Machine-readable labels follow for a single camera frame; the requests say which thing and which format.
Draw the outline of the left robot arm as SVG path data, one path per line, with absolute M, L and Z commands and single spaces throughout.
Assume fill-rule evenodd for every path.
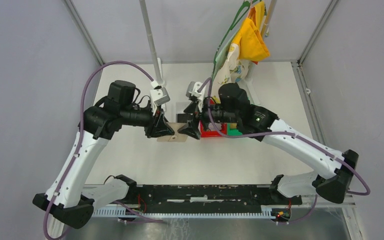
M 135 84 L 116 80 L 110 84 L 106 96 L 82 112 L 69 157 L 51 187 L 34 196 L 35 206 L 65 225 L 80 229 L 95 210 L 118 200 L 125 204 L 136 200 L 137 183 L 124 175 L 90 191 L 83 188 L 100 153 L 123 126 L 142 127 L 148 138 L 175 133 L 162 109 L 170 100 L 167 90 L 162 86 L 152 89 L 145 107 L 136 103 L 139 94 Z

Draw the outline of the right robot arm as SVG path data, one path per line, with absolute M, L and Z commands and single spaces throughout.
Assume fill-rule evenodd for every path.
M 359 154 L 351 149 L 339 151 L 325 146 L 293 129 L 278 115 L 250 102 L 247 92 L 236 83 L 218 89 L 219 101 L 206 95 L 202 82 L 191 82 L 186 96 L 190 104 L 184 110 L 189 118 L 180 134 L 200 139 L 202 130 L 216 124 L 235 124 L 240 138 L 251 138 L 277 147 L 311 168 L 298 175 L 277 175 L 271 182 L 269 199 L 282 204 L 300 195 L 318 195 L 343 203 L 357 175 Z

